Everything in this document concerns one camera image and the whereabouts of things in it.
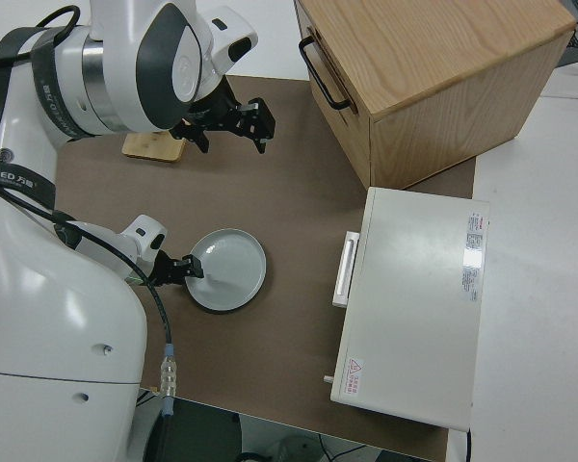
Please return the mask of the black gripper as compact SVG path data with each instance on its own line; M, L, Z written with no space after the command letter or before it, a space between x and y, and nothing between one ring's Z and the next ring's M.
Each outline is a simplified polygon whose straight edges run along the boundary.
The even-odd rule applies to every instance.
M253 141L259 154L264 154L266 144L274 138L276 120L262 98L253 98L248 104L229 108L221 118L200 118L194 115L182 119L169 130L176 139L193 142L202 153L209 152L209 140L205 132L229 132Z
M199 279L204 277L198 257L188 254L181 259L173 259L164 250L159 250L148 279L154 286L184 285L186 276Z

